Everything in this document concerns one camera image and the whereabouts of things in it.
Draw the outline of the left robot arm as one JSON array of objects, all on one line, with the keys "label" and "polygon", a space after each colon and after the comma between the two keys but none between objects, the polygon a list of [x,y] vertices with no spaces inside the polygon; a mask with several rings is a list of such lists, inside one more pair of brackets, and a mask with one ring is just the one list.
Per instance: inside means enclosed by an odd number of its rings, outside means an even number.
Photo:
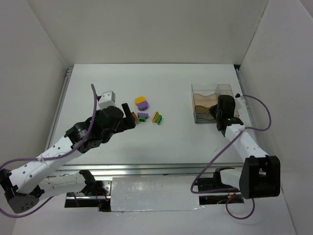
[{"label": "left robot arm", "polygon": [[76,123],[46,152],[14,170],[1,169],[0,185],[14,213],[24,213],[41,200],[68,192],[94,193],[97,182],[89,170],[71,175],[52,174],[69,161],[107,143],[117,133],[135,128],[127,103],[97,110],[84,122]]}]

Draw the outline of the yellow black striped lego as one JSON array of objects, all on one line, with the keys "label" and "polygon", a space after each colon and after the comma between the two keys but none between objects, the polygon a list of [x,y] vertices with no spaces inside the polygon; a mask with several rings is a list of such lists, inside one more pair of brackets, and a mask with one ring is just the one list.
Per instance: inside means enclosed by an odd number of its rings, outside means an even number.
[{"label": "yellow black striped lego", "polygon": [[153,118],[152,118],[152,123],[156,123],[157,118],[158,118],[158,115],[159,115],[159,112],[158,112],[158,111],[156,111],[156,112],[154,113],[154,115],[153,115]]}]

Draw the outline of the purple small lego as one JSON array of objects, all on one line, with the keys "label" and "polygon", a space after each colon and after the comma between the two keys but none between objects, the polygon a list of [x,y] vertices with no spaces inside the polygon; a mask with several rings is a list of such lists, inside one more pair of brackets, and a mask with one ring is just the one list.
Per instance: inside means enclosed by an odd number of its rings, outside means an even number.
[{"label": "purple small lego", "polygon": [[148,113],[137,113],[138,117],[145,117],[145,119],[147,119],[149,117]]}]

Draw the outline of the brown lego brick angled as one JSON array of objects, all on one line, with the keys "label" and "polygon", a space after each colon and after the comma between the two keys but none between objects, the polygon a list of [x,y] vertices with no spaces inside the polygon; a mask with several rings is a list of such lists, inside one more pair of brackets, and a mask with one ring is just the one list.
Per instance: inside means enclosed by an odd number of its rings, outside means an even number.
[{"label": "brown lego brick angled", "polygon": [[139,118],[136,115],[136,113],[132,112],[132,116],[133,116],[135,122],[139,122]]}]

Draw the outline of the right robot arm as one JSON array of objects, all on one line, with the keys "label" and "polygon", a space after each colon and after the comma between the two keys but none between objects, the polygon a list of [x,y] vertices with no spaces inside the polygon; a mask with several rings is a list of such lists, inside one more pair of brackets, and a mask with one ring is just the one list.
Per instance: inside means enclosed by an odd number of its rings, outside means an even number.
[{"label": "right robot arm", "polygon": [[280,160],[265,152],[246,132],[249,128],[234,116],[235,99],[220,95],[213,107],[217,129],[235,148],[244,164],[241,171],[217,168],[213,179],[217,188],[238,190],[245,199],[277,197],[280,194]]}]

